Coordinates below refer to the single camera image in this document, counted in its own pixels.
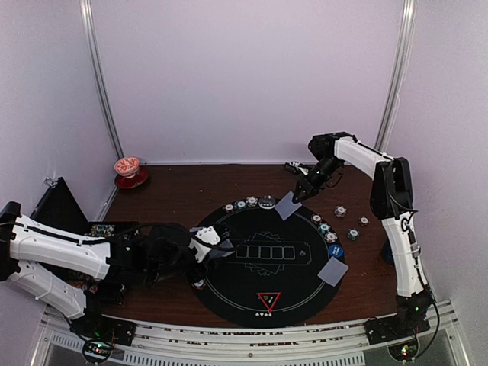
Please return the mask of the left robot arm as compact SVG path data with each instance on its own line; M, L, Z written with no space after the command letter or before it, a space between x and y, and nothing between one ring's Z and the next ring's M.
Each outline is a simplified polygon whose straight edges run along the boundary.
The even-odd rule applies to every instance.
M202 262L200 243L177 224L154 225L146 235L125 239L89 237L46 226L21 213L11 201L1 210L1 280L55 307L94 339L110 330L98 313L101 302L89 287L75 286L50 271L74 271L91 283L116 287L151 286L179 274L193 275Z

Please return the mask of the green chip top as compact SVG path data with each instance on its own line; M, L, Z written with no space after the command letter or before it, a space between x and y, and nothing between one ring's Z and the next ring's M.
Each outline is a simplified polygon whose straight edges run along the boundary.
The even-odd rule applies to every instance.
M245 201L237 201L235 204L234 204L234 207L237 209L237 210L243 210L245 208L247 208L247 203Z

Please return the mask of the blue white chip top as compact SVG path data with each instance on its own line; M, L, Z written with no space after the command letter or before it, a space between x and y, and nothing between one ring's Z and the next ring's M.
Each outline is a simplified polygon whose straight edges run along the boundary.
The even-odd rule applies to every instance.
M246 205L248 207L256 207L258 205L258 198L255 196L249 196L246 198Z

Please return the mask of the blue white chip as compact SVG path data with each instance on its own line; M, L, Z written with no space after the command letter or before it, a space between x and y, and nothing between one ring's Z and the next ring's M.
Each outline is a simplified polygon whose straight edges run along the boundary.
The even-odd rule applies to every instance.
M338 240L338 236L336 233L334 232L327 232L325 235L324 235L324 239L325 241L328 243L328 244L333 244L335 242L337 242Z
M258 198L255 196L249 196L246 198L246 205L248 207L256 207L258 205Z

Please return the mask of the clear acrylic dealer button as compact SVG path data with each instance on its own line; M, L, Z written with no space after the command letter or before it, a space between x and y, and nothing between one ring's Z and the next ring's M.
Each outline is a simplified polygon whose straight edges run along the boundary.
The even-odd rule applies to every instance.
M258 199L258 205L261 209L272 210L276 205L276 200L271 195L265 195Z

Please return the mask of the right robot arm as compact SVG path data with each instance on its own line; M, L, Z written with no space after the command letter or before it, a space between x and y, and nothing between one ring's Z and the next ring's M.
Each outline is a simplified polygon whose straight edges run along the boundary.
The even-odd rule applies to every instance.
M429 329L426 314L435 303L420 259L413 215L413 187L409 162L364 145L346 132L315 135L308 149L317 163L299 173L292 201L316 196L333 173L345 163L372 181L371 212L381 222L390 244L396 272L396 314L370 319L364 327L371 344L413 337Z

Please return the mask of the red triangle marker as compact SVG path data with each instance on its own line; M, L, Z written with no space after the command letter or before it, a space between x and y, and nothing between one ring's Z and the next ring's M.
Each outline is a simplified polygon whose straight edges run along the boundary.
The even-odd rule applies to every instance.
M281 292L260 292L257 293L258 299L263 303L268 312L272 312L281 297Z

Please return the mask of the blue round blind button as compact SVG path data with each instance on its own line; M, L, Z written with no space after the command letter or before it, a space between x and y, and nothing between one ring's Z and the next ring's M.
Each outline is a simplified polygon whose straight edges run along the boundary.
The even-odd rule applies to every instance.
M344 250L341 246L332 244L329 246L329 255L334 258L341 258L344 255Z

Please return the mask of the green chip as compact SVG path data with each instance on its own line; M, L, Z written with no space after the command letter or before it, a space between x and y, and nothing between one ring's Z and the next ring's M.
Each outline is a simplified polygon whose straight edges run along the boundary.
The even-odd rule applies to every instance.
M327 222L322 222L318 225L317 229L322 233L322 234L327 234L331 230L331 226Z
M237 210L243 210L245 208L247 208L247 203L245 201L237 201L235 204L234 204L234 207L237 209Z

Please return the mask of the blue playing card deck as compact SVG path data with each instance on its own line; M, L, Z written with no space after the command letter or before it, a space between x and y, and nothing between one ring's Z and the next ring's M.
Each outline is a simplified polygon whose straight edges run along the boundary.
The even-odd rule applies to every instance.
M214 258L222 258L231 255L235 251L236 251L236 247L229 239L226 239L221 244L219 244L219 246L216 249L212 251L212 255Z

